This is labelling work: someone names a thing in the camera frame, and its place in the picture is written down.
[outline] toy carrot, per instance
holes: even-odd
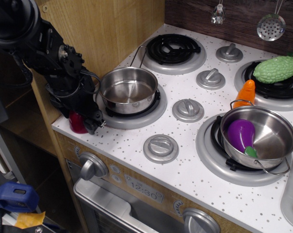
[[[255,99],[255,83],[253,80],[250,79],[244,83],[244,86],[239,91],[236,100],[248,100],[252,104],[254,104],[254,99]],[[251,104],[245,101],[238,101],[234,103],[233,108],[246,106],[246,105],[251,105]]]

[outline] red object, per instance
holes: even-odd
[[[69,123],[70,129],[75,133],[87,133],[87,130],[83,124],[84,117],[80,114],[70,111],[69,113]]]

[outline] green bitter melon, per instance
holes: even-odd
[[[279,56],[255,67],[254,77],[261,83],[277,83],[293,76],[293,57]]]

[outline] hanging ladle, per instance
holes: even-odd
[[[274,41],[279,39],[286,30],[284,19],[278,15],[283,0],[281,0],[278,8],[278,2],[274,14],[264,16],[257,25],[257,32],[261,39],[266,41]]]

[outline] stove knob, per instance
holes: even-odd
[[[208,214],[195,208],[186,208],[183,213],[184,232],[220,233],[219,224]]]
[[[179,100],[172,107],[172,114],[182,122],[192,123],[202,119],[204,108],[195,100]]]
[[[88,181],[94,176],[101,178],[108,174],[107,166],[94,154],[83,152],[79,158],[80,163],[83,165],[80,172],[82,179]]]
[[[145,141],[143,152],[148,160],[157,164],[165,164],[177,157],[179,147],[173,138],[158,134]]]
[[[217,50],[215,56],[222,62],[235,63],[239,62],[243,58],[243,52],[236,48],[235,44],[230,46],[224,46]]]
[[[196,83],[208,90],[217,90],[225,85],[225,78],[217,69],[200,72],[196,77]]]

